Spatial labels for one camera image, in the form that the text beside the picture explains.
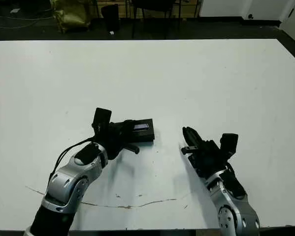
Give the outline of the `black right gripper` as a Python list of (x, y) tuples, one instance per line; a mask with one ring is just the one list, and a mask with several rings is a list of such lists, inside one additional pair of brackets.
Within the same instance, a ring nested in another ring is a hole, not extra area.
[(188, 146), (182, 153), (189, 154), (188, 160), (199, 177), (211, 177), (227, 169), (227, 160), (213, 140), (203, 141), (196, 130), (183, 127), (183, 136)]

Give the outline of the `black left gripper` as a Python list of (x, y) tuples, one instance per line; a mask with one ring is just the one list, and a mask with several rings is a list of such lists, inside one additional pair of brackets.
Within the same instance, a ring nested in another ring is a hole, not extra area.
[(134, 131), (135, 120), (133, 119), (127, 119), (121, 123), (98, 125), (95, 128), (95, 142), (105, 148), (108, 160), (115, 159), (123, 149), (138, 154), (139, 147), (132, 145), (129, 141)]

